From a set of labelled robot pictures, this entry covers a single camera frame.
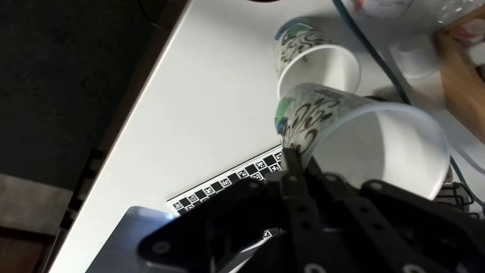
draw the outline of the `checkerboard calibration pattern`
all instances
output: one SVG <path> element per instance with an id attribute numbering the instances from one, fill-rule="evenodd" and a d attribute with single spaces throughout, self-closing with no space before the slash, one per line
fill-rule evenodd
<path id="1" fill-rule="evenodd" d="M 169 199 L 167 204 L 173 212 L 183 215 L 243 178 L 263 180 L 268 172 L 281 170 L 280 163 L 281 146 L 277 146 Z"/>

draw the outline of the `white paper cup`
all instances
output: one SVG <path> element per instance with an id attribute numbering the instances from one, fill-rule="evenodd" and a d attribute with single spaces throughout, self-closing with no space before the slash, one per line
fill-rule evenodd
<path id="1" fill-rule="evenodd" d="M 321 85 L 285 94 L 275 125 L 303 167 L 313 157 L 322 171 L 341 174 L 356 188 L 378 179 L 432 200 L 450 163 L 447 139 L 425 112 Z"/>
<path id="2" fill-rule="evenodd" d="M 284 24 L 275 36 L 278 99 L 302 83 L 316 83 L 355 93 L 360 65 L 354 54 L 335 44 L 303 18 Z"/>

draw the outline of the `screw hole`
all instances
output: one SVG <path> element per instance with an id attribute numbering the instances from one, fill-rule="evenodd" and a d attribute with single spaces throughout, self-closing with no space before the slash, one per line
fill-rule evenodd
<path id="1" fill-rule="evenodd" d="M 311 229 L 311 225 L 310 225 L 308 222 L 302 222 L 302 223 L 301 223 L 301 227 L 302 227 L 304 230 L 309 230 L 309 229 Z"/>
<path id="2" fill-rule="evenodd" d="M 382 230 L 384 227 L 381 224 L 373 223 L 372 227 L 376 230 Z"/>

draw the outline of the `white table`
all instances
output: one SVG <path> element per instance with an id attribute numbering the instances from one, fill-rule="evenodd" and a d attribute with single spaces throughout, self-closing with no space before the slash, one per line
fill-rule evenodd
<path id="1" fill-rule="evenodd" d="M 277 100 L 272 43 L 278 28 L 297 16 L 325 17 L 324 30 L 356 53 L 363 67 L 357 94 L 392 89 L 331 1 L 192 1 L 159 56 L 51 273 L 84 273 L 129 207 L 169 211 L 168 198 L 278 143 L 273 126 Z M 378 48 L 385 44 L 379 40 L 385 27 L 363 26 Z M 443 115 L 438 115 L 440 122 L 452 140 L 466 141 L 464 152 L 485 166 L 485 159 L 476 156 L 484 146 Z M 457 162 L 477 194 L 480 189 L 485 196 L 485 186 L 479 188 L 481 174 L 462 157 Z"/>

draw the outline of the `wooden object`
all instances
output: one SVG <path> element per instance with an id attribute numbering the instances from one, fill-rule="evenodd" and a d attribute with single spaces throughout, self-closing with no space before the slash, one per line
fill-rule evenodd
<path id="1" fill-rule="evenodd" d="M 485 6 L 437 31 L 435 45 L 442 62 L 440 72 L 446 108 L 485 144 L 485 83 L 460 43 L 448 36 L 454 28 L 475 18 L 485 19 Z"/>

